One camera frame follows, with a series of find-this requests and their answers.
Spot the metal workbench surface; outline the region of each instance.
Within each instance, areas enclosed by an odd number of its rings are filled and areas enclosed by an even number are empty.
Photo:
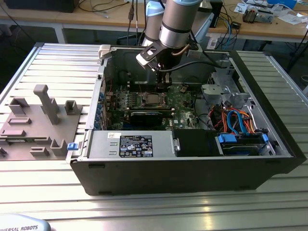
[[[12,97],[39,104],[33,87],[47,83],[48,94],[59,104],[74,99],[83,105],[75,138],[79,141],[98,69],[98,48],[35,47],[0,95],[0,123],[10,112]],[[255,191],[89,196],[65,161],[2,161],[0,214],[45,219],[55,231],[308,230],[307,163],[288,175],[274,176]]]

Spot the white table leg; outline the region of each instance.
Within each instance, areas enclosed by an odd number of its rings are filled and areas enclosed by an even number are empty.
[[[303,89],[303,94],[308,96],[308,86],[306,86],[305,89]]]
[[[67,43],[62,25],[57,25],[53,29],[56,32],[58,43]]]
[[[207,49],[215,49],[218,39],[221,37],[221,33],[210,33],[210,40],[207,44]]]

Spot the metal bracket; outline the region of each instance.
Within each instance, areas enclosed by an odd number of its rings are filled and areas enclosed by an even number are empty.
[[[111,45],[101,45],[98,49],[98,56],[101,60],[106,59],[111,55]]]

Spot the blue clip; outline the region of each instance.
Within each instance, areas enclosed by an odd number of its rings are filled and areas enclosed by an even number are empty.
[[[219,143],[236,143],[236,137],[233,134],[220,134],[218,136]]]
[[[99,128],[100,128],[100,125],[99,125],[97,122],[94,122],[94,127],[95,127],[96,129],[99,129]]]
[[[78,144],[77,143],[68,143],[67,145],[67,150],[68,151],[77,151],[78,148]]]
[[[102,100],[104,98],[104,94],[100,92],[99,99]]]
[[[267,143],[269,141],[269,137],[267,136],[267,134],[262,134],[262,138],[263,138],[265,143]]]

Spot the slotted aluminum platform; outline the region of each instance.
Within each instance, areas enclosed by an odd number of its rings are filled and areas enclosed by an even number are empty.
[[[9,98],[22,96],[38,104],[39,99],[30,94],[34,85],[49,83],[49,94],[57,102],[73,98],[83,105],[75,138],[80,140],[98,68],[98,48],[67,44],[45,44],[42,48],[34,48],[0,95],[0,122],[4,122],[10,112]],[[261,59],[271,67],[270,57],[262,56]],[[254,63],[255,60],[251,60],[251,68]],[[288,90],[290,87],[286,82],[294,84],[289,78],[282,81],[283,77],[279,76],[275,77],[276,81],[261,78],[265,80],[259,84],[264,84],[265,88],[270,86],[267,83],[274,86],[274,82],[279,83],[277,86],[280,87],[276,88]],[[276,107],[280,116],[288,117],[292,111],[289,107],[295,108],[296,112],[307,111],[300,96],[299,100],[293,96],[295,102],[288,98],[286,101],[277,99],[279,96],[273,92],[269,92],[269,96],[273,97],[271,102],[275,107],[280,106]],[[286,123],[292,134],[306,135],[302,120],[296,119],[296,123]],[[302,144],[307,145],[305,140],[298,142],[302,148],[305,147]],[[21,213],[45,219],[55,231],[306,231],[307,163],[288,175],[274,176],[256,191],[89,196],[65,161],[0,162],[0,213]]]
[[[276,60],[261,52],[237,52],[280,119],[308,155],[308,99]],[[243,80],[239,79],[247,91]]]

